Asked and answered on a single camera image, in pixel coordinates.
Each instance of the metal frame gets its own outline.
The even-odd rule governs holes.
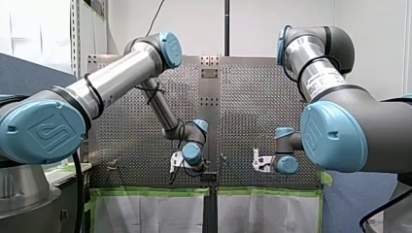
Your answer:
[[[88,71],[96,71],[118,58],[119,56],[115,55],[90,55],[88,57]],[[252,164],[254,154],[250,144],[253,143],[254,140],[260,140],[259,146],[261,147],[262,155],[274,152],[275,140],[260,138],[260,133],[274,134],[275,128],[277,126],[285,126],[283,124],[297,128],[300,113],[305,107],[304,103],[301,102],[294,83],[289,83],[283,73],[281,73],[282,70],[279,67],[275,67],[274,64],[276,64],[276,62],[270,58],[185,56],[184,63],[180,68],[165,72],[159,78],[161,85],[166,90],[166,98],[175,112],[184,109],[184,111],[196,114],[196,116],[186,117],[200,117],[209,123],[208,141],[203,149],[203,155],[210,161],[210,164],[198,183],[183,182],[183,184],[177,183],[173,185],[163,183],[152,186],[168,188],[209,187],[209,195],[204,198],[204,233],[218,232],[217,188],[219,185],[254,185],[295,189],[322,188],[320,172],[303,156],[302,152],[296,154],[303,168],[299,176],[288,177],[279,174],[262,174],[254,170]],[[197,79],[196,84],[192,87],[189,85],[188,87],[184,83],[186,80],[182,80],[184,77]],[[246,85],[243,87],[240,86],[239,84],[241,84],[241,82],[245,82]],[[149,107],[145,105],[146,100],[140,91],[137,93],[133,91],[135,90],[132,90],[124,97],[124,100],[120,100],[118,103],[115,103],[114,106],[119,105],[123,109],[127,108],[127,106],[128,108],[139,108],[142,112],[150,111]],[[194,95],[193,93],[188,94],[188,92],[194,91],[196,91]],[[249,91],[249,93],[244,95],[244,93],[239,91]],[[270,94],[269,96],[261,95],[260,91],[266,91],[273,94],[273,96]],[[257,96],[257,102],[248,102],[250,100],[249,98],[253,96]],[[194,105],[185,104],[188,99],[190,99],[189,101],[194,103]],[[249,105],[241,105],[244,101],[249,103]],[[262,114],[263,119],[258,119],[256,118],[257,116],[253,116],[258,114]],[[97,144],[99,140],[99,136],[97,135],[99,134],[98,130],[102,126],[101,121],[104,121],[103,124],[112,123],[111,121],[106,121],[106,117],[113,120],[116,119],[116,117],[122,117],[122,115],[119,111],[109,112],[104,115],[100,121],[97,120],[93,123],[92,130],[89,133],[89,161],[97,164],[95,169],[97,169],[99,176],[102,176],[104,179],[109,179],[110,176],[113,176],[114,171],[119,172],[121,170],[121,165],[119,165],[120,163],[116,159],[110,161],[96,160],[96,158],[99,158],[101,150],[105,150],[99,148]],[[153,119],[154,122],[150,121],[151,127],[158,127],[158,135],[160,135],[160,123],[157,122],[155,115],[151,114],[151,116],[148,117]],[[119,122],[116,123],[118,125],[120,123],[119,127],[121,127],[123,123],[127,123],[127,121],[123,122],[120,121],[120,119],[118,121]],[[244,127],[244,130],[236,131],[240,129],[239,127]],[[153,132],[147,132],[146,134],[152,137],[151,133]],[[233,153],[230,151],[231,142],[223,140],[226,136],[229,138],[232,137],[230,140],[240,140],[240,144],[247,145],[251,148],[250,152],[236,150],[243,155],[236,154],[236,152]],[[149,148],[147,146],[140,147],[142,147],[142,150],[152,150],[153,158],[160,156],[160,154],[155,153],[156,150],[159,150],[156,144]],[[164,160],[169,162],[170,154],[164,154]],[[227,161],[236,162],[236,166],[239,164],[243,165],[233,168],[226,166]],[[169,168],[170,164],[164,168],[164,174],[168,174]],[[136,169],[143,169],[140,170],[140,172],[147,173],[147,171],[144,171],[144,169],[147,169],[145,167],[140,166]],[[185,175],[184,173],[181,174],[176,181],[184,181],[187,179]],[[234,179],[236,182],[228,183],[227,181],[230,179]]]

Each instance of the light blue joint cap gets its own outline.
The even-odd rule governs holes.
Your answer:
[[[174,69],[182,64],[183,53],[179,39],[171,32],[160,32],[160,49],[167,66]]]
[[[58,162],[80,146],[86,134],[82,115],[56,100],[23,103],[0,119],[0,150],[24,164]]]
[[[357,120],[341,106],[328,101],[308,105],[300,130],[305,152],[320,167],[352,173],[365,165],[366,138]]]
[[[182,149],[182,155],[190,166],[196,167],[202,162],[202,150],[196,143],[187,143]]]
[[[275,139],[280,139],[294,133],[294,129],[290,127],[280,127],[275,130]]]
[[[195,119],[193,123],[199,126],[199,128],[201,128],[203,132],[207,133],[209,131],[209,124],[203,119]]]
[[[283,156],[279,159],[277,164],[278,172],[285,173],[285,174],[294,174],[297,172],[299,168],[299,163],[297,163],[296,159],[292,156]]]

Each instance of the white wall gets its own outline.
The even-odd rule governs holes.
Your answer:
[[[126,44],[143,37],[160,0],[109,0],[109,52],[123,53]],[[223,53],[223,0],[166,0],[152,34],[171,31],[185,54]]]
[[[408,79],[408,1],[336,0],[335,25],[346,30],[355,44],[355,67],[348,81],[378,99],[402,95]]]
[[[109,52],[144,36],[160,0],[109,0]],[[334,0],[232,0],[231,55],[275,56],[278,33],[293,26],[332,25]],[[164,2],[152,32],[172,31],[185,54],[223,54],[224,0]]]
[[[230,55],[275,57],[285,25],[333,25],[333,10],[334,0],[232,0]]]

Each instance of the green tape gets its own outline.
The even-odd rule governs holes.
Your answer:
[[[333,178],[327,172],[321,172],[321,183],[326,184],[327,186],[332,186]]]
[[[219,195],[273,195],[273,196],[293,196],[293,197],[320,197],[321,190],[294,190],[273,187],[219,187]]]
[[[105,187],[90,190],[90,194],[102,196],[146,196],[146,197],[196,197],[207,196],[208,188],[152,188],[152,187]]]

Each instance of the robotic arm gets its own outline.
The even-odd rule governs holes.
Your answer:
[[[201,155],[208,125],[196,119],[179,135],[181,123],[158,89],[155,77],[182,63],[182,48],[172,33],[159,33],[130,43],[127,54],[67,87],[54,86],[22,101],[3,100],[0,109],[0,154],[21,164],[48,164],[73,154],[91,121],[128,90],[141,85],[167,139],[188,141],[183,156],[190,166],[203,166]]]
[[[343,30],[286,27],[278,50],[278,63],[292,73],[309,104],[300,120],[301,145],[285,140],[293,131],[277,146],[288,152],[304,148],[312,162],[328,170],[412,172],[411,100],[379,102],[362,87],[347,84],[344,75],[352,71],[355,52]],[[279,144],[281,139],[286,143]]]

